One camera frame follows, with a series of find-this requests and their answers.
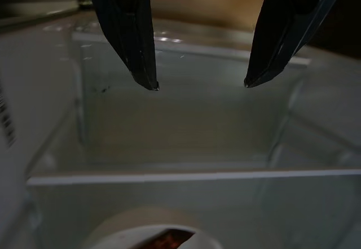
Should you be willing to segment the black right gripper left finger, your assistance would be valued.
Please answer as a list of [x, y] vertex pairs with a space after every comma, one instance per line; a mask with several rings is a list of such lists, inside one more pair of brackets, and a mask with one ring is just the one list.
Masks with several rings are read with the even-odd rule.
[[105, 38], [134, 81], [157, 91], [155, 43], [150, 0], [91, 0]]

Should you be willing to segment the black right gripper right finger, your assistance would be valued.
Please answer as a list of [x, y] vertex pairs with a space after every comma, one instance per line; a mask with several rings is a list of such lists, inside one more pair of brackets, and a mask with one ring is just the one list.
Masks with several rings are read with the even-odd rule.
[[263, 0], [254, 30], [247, 88], [271, 81], [320, 27], [336, 0]]

